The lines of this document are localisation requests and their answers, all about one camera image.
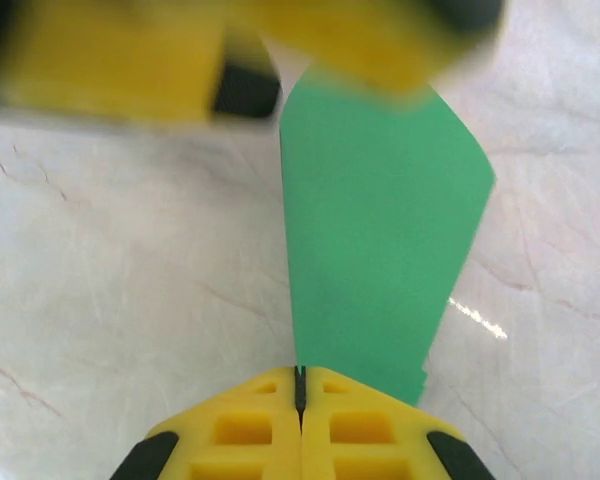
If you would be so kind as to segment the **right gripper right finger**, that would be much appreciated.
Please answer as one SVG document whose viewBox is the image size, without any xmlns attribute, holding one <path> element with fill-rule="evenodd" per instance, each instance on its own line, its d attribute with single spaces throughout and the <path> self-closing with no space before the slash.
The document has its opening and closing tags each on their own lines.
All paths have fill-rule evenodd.
<svg viewBox="0 0 600 480">
<path fill-rule="evenodd" d="M 347 376 L 299 368 L 303 479 L 492 479 L 452 425 Z"/>
</svg>

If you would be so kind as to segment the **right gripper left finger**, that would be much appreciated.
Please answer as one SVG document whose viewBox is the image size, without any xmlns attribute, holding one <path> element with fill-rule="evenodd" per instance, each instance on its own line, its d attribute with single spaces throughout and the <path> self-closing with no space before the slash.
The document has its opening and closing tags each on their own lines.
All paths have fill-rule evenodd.
<svg viewBox="0 0 600 480">
<path fill-rule="evenodd" d="M 296 369 L 280 367 L 154 426 L 113 479 L 299 479 Z"/>
</svg>

